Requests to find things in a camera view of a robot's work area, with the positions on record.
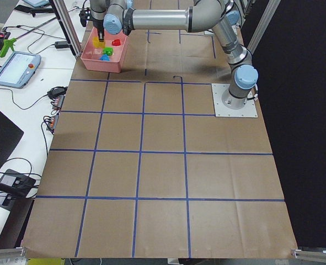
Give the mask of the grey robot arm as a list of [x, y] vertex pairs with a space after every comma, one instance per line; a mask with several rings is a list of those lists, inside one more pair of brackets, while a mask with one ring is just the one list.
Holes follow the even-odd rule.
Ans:
[[129, 35], [133, 30], [212, 30], [231, 68], [228, 96], [245, 100], [256, 86], [258, 72], [252, 66], [252, 55], [234, 33], [224, 1], [194, 1], [186, 10], [135, 9], [129, 1], [91, 1], [89, 10], [100, 38], [105, 31]]

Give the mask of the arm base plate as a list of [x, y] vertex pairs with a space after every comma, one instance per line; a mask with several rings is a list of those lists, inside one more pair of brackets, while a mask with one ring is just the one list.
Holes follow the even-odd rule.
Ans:
[[229, 84], [212, 83], [212, 97], [215, 117], [257, 118], [255, 100], [250, 91], [246, 98], [237, 99], [229, 93]]

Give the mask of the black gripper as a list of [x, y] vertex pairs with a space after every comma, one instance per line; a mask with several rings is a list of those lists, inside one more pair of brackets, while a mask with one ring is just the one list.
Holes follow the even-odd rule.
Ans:
[[97, 19], [93, 20], [93, 27], [95, 27], [97, 29], [99, 42], [104, 41], [104, 25], [103, 25], [103, 23], [104, 23], [103, 20], [97, 20]]

